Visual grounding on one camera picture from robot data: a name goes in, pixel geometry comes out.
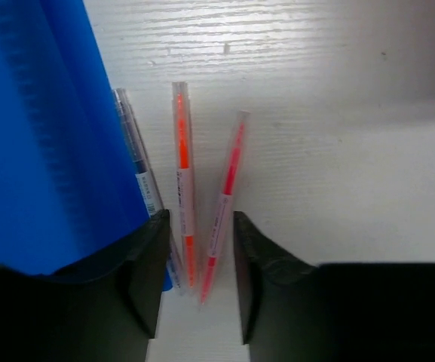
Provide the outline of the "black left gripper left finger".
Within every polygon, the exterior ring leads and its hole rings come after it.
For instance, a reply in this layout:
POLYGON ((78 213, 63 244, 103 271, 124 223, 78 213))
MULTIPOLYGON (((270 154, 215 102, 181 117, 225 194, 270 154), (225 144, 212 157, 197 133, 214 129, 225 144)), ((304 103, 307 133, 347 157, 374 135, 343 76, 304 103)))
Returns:
POLYGON ((144 361, 155 337, 170 213, 51 275, 0 265, 0 361, 144 361))

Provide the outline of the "orange clear highlighter pen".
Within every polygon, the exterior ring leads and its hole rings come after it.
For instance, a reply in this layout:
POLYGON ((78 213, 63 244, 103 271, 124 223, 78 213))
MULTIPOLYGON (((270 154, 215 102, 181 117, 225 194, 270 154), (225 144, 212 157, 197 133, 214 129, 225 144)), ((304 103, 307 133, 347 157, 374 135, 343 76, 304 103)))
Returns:
POLYGON ((195 225, 195 178, 188 85, 172 83, 173 125, 176 147, 176 181, 182 253, 188 289, 198 286, 197 236, 195 225))

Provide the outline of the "pink clear highlighter pen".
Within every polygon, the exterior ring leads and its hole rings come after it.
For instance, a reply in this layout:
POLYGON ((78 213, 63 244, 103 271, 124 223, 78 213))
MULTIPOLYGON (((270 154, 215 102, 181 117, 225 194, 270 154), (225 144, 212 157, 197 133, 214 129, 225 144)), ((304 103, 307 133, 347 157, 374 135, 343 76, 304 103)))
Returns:
POLYGON ((247 129, 250 113, 239 111, 236 125, 229 140, 228 154, 225 159, 222 182, 216 199, 216 209, 212 218, 209 243, 204 263, 204 279, 198 297, 202 308, 212 292, 222 250, 225 246, 228 225, 230 223, 234 194, 237 190, 240 169, 243 167, 246 149, 247 129))

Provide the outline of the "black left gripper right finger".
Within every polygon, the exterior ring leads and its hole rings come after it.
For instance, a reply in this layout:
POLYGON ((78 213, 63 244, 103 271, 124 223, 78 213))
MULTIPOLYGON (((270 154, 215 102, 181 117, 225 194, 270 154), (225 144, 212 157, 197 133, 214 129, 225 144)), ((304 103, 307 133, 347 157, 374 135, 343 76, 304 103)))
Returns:
POLYGON ((310 265, 233 216, 243 343, 253 361, 435 361, 435 263, 310 265))

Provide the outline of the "clear pen with blue ink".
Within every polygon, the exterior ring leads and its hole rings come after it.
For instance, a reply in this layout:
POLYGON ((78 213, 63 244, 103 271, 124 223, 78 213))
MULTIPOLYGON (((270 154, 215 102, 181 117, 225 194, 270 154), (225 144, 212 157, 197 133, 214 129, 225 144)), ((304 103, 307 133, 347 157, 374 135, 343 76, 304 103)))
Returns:
MULTIPOLYGON (((149 216, 154 216, 158 211, 164 209, 164 204, 139 131, 136 116, 125 89, 115 88, 112 93, 142 199, 149 216)), ((183 267, 172 232, 170 232, 169 244, 170 252, 166 264, 168 278, 173 289, 179 295, 183 295, 185 293, 183 267)))

